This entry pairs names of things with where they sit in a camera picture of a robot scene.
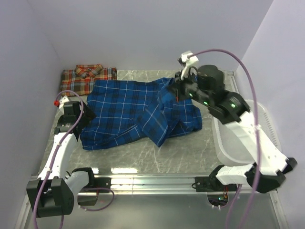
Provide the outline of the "blue plaid long sleeve shirt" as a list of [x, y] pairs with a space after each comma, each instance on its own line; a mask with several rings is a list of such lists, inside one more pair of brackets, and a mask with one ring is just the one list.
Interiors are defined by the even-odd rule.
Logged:
[[201, 130], [200, 109], [190, 99], [176, 99], [168, 90], [173, 82], [96, 81], [87, 97], [96, 117], [81, 133], [82, 148], [108, 149], [145, 137], [160, 147], [167, 138]]

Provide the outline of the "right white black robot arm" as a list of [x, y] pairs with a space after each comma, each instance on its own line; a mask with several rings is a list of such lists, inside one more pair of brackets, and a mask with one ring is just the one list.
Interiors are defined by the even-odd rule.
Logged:
[[186, 76], [176, 72], [167, 88], [176, 100], [193, 99], [231, 130], [252, 156], [253, 162], [240, 166], [217, 166], [196, 190], [220, 191], [225, 186], [248, 184], [259, 193], [279, 188], [285, 174], [297, 161], [281, 153], [262, 129], [254, 125], [254, 113], [245, 99], [225, 89], [224, 73], [214, 65], [190, 67]]

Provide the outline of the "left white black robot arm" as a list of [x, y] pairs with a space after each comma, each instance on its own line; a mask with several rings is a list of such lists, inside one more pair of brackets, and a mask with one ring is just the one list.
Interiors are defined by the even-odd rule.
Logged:
[[36, 180], [26, 187], [34, 216], [38, 218], [71, 214], [74, 201], [83, 189], [95, 189], [96, 180], [90, 167], [77, 168], [66, 177], [69, 159], [82, 130], [96, 115], [81, 101], [63, 97], [55, 104], [63, 113], [54, 129], [54, 141], [48, 160]]

